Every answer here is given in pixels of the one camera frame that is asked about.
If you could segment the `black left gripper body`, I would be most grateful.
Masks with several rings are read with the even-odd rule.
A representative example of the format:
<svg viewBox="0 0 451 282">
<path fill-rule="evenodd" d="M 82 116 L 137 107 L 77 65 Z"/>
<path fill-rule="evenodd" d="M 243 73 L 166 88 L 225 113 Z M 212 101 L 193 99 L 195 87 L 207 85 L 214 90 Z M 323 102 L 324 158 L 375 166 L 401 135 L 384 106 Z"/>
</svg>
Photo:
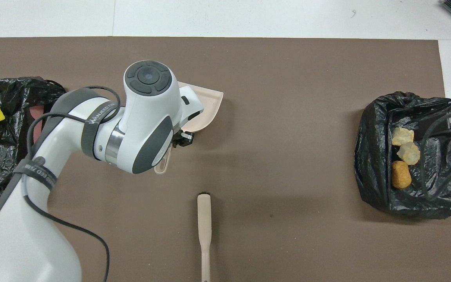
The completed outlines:
<svg viewBox="0 0 451 282">
<path fill-rule="evenodd" d="M 173 135 L 173 148 L 189 146 L 193 143 L 195 134 L 188 131 L 178 131 Z"/>
</svg>

